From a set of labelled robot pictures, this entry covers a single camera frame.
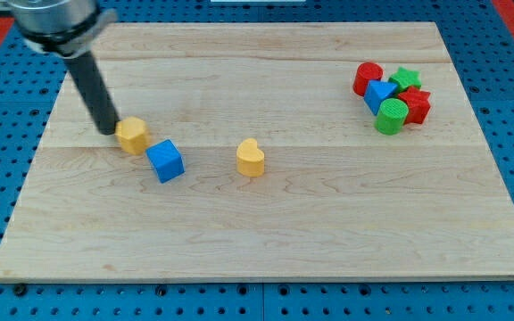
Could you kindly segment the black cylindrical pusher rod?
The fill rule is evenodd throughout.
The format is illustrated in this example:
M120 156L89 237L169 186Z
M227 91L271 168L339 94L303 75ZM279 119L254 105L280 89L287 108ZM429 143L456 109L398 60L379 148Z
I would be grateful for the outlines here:
M120 118L94 55L86 52L64 63L98 132L113 135Z

